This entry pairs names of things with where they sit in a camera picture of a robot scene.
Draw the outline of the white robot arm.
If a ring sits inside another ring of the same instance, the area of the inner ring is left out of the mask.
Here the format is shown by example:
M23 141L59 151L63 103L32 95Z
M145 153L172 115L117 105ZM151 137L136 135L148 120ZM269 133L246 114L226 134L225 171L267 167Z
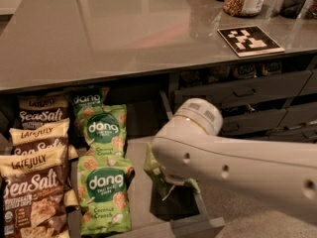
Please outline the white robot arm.
M316 223L316 145L224 138L222 124L213 104L191 98L154 136L154 156L170 174L210 182Z

